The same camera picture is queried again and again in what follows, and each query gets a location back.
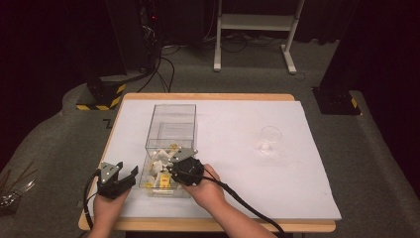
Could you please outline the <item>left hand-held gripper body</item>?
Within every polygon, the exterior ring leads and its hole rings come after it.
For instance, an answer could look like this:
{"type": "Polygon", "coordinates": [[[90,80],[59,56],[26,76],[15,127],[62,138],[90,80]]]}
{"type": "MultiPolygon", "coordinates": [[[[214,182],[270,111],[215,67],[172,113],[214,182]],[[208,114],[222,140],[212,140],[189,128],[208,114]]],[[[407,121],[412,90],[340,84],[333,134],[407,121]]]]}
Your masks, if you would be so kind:
{"type": "Polygon", "coordinates": [[[97,181],[97,193],[107,198],[115,199],[124,191],[132,188],[135,184],[120,183],[119,171],[116,165],[103,162],[100,166],[99,179],[97,181]]]}

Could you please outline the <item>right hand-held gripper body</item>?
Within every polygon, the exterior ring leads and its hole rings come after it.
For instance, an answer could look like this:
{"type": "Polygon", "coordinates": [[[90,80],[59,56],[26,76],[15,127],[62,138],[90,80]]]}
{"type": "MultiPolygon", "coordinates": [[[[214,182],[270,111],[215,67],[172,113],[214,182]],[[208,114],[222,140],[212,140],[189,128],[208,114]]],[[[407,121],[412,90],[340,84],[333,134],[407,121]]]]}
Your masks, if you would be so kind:
{"type": "Polygon", "coordinates": [[[167,170],[174,181],[190,186],[200,184],[204,166],[195,158],[196,149],[180,147],[168,160],[167,170]]]}

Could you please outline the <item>clear plastic drawer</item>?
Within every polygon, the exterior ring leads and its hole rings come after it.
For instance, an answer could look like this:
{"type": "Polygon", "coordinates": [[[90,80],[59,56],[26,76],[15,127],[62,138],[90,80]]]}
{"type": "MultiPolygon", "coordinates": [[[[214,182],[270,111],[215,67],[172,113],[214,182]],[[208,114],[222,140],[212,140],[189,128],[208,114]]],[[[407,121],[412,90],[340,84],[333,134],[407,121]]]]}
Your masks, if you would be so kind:
{"type": "Polygon", "coordinates": [[[151,153],[156,149],[147,149],[147,155],[145,158],[143,171],[140,180],[140,188],[144,188],[147,191],[147,195],[151,197],[171,197],[171,198],[188,198],[189,194],[183,189],[181,183],[178,183],[176,188],[147,188],[146,187],[146,166],[150,164],[152,158],[151,153]]]}

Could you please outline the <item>pile of white yellow sachets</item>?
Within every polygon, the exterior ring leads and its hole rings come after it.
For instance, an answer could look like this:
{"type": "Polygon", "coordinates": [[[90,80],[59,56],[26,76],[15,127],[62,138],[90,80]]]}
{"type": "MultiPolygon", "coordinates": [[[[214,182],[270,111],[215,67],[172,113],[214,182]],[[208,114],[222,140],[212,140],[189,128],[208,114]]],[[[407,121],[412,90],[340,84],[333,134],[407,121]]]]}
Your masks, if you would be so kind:
{"type": "Polygon", "coordinates": [[[172,178],[168,167],[169,161],[179,150],[177,144],[171,144],[166,149],[156,149],[151,153],[150,164],[146,166],[146,187],[147,188],[176,188],[178,183],[172,178]]]}

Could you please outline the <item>clear plastic drawer case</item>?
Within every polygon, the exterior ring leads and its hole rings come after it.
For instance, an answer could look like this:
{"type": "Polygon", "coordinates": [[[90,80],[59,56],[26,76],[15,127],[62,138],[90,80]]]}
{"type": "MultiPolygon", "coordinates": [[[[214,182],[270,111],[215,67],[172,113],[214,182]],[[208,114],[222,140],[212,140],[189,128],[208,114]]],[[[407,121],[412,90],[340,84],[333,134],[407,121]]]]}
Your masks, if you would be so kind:
{"type": "Polygon", "coordinates": [[[147,149],[194,148],[195,104],[156,104],[146,140],[147,149]]]}

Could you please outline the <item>person's left hand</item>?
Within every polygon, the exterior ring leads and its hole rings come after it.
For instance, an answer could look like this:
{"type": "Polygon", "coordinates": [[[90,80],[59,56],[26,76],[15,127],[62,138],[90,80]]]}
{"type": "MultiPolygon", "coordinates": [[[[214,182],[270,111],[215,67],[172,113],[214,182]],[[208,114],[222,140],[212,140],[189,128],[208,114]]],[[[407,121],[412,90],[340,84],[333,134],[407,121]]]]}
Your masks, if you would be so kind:
{"type": "Polygon", "coordinates": [[[111,230],[120,217],[123,205],[130,193],[124,191],[115,199],[107,198],[103,195],[96,195],[93,202],[94,209],[94,230],[111,230]]]}

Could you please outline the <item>person's right hand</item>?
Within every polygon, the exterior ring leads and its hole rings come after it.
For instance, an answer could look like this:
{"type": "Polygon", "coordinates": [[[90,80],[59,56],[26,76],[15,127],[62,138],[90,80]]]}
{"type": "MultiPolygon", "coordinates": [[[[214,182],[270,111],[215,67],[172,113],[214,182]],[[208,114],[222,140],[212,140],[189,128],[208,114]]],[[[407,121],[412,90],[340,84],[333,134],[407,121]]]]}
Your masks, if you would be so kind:
{"type": "Polygon", "coordinates": [[[203,179],[199,185],[184,185],[183,188],[209,213],[220,210],[228,204],[223,188],[214,181],[203,179]]]}

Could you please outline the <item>white foam mat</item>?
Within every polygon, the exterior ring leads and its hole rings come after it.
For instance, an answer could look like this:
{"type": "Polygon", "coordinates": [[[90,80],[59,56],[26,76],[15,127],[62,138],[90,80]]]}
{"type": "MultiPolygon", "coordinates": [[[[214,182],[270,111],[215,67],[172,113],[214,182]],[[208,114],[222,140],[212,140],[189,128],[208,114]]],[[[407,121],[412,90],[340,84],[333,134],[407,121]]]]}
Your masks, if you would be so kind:
{"type": "MultiPolygon", "coordinates": [[[[146,139],[155,105],[196,105],[197,158],[210,164],[221,181],[271,219],[342,218],[299,101],[125,99],[103,160],[123,162],[125,177],[146,158],[146,139]],[[266,155],[262,128],[281,138],[266,155]]],[[[191,198],[150,197],[137,185],[123,208],[125,218],[209,218],[191,198]]]]}

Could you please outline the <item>black stand yellow striped base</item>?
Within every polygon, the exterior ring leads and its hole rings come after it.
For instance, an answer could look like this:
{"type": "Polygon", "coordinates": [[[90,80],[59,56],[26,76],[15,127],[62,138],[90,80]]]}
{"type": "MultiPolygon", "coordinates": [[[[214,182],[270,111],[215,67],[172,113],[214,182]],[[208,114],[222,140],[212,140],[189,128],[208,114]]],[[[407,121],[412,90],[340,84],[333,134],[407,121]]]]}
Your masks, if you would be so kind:
{"type": "Polygon", "coordinates": [[[80,110],[116,107],[125,84],[156,69],[156,42],[144,0],[74,0],[80,46],[79,68],[86,91],[80,110]]]}

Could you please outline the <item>wooden table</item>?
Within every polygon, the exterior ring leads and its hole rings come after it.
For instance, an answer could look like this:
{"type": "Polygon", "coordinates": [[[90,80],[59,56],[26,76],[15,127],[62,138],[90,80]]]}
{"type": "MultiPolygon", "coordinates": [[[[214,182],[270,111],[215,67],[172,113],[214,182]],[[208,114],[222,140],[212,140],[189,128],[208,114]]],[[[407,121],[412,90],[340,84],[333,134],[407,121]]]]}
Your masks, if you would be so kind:
{"type": "MultiPolygon", "coordinates": [[[[140,100],[175,100],[186,102],[187,100],[251,100],[251,101],[297,101],[289,94],[252,94],[252,93],[128,93],[125,99],[140,100]]],[[[278,226],[286,232],[332,232],[336,228],[338,220],[329,219],[273,219],[278,226]]]]}

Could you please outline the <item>clear glass cup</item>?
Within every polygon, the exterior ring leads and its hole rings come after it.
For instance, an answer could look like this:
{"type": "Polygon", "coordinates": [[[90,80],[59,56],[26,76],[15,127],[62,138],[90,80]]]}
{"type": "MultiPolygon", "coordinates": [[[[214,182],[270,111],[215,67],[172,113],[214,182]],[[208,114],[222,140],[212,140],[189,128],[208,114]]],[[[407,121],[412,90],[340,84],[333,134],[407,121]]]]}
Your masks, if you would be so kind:
{"type": "Polygon", "coordinates": [[[261,129],[261,142],[259,150],[264,155],[273,155],[280,151],[282,132],[274,126],[265,126],[261,129]]]}

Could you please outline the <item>bundle of metal rods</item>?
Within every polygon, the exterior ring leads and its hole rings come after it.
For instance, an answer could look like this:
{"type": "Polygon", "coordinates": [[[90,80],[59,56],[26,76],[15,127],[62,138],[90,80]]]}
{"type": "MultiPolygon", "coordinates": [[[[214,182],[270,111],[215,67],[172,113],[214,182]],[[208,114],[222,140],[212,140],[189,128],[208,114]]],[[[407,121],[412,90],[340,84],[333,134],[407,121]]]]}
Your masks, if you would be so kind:
{"type": "Polygon", "coordinates": [[[11,171],[8,171],[0,179],[0,210],[11,209],[17,205],[22,195],[36,184],[34,179],[26,182],[26,179],[37,171],[37,169],[32,170],[33,163],[30,162],[19,176],[10,183],[7,183],[7,180],[11,171]]]}

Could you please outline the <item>white metal stand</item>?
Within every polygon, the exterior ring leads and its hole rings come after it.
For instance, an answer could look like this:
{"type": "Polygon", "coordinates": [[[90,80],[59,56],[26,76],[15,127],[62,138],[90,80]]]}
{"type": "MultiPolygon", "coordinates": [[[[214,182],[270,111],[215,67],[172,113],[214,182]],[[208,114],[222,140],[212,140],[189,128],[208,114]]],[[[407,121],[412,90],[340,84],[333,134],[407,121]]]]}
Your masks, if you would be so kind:
{"type": "Polygon", "coordinates": [[[300,20],[305,0],[297,0],[295,13],[288,16],[276,15],[250,15],[250,14],[225,14],[223,12],[223,0],[218,0],[216,43],[214,52],[213,70],[220,71],[222,68],[221,38],[223,30],[250,30],[250,31],[273,31],[287,32],[286,43],[280,46],[288,72],[296,74],[297,69],[293,62],[290,48],[300,20]]]}

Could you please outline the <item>black stand plain base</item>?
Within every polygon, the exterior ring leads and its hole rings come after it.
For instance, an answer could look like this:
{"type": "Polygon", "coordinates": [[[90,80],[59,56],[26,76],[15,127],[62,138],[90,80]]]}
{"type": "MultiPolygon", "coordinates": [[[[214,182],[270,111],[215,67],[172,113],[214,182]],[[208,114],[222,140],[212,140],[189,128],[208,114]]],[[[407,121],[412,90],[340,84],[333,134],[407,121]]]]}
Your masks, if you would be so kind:
{"type": "Polygon", "coordinates": [[[312,88],[322,114],[361,114],[361,110],[350,94],[350,90],[358,81],[359,67],[365,57],[362,2],[363,0],[357,0],[352,18],[347,24],[343,38],[336,48],[320,85],[312,88]]]}

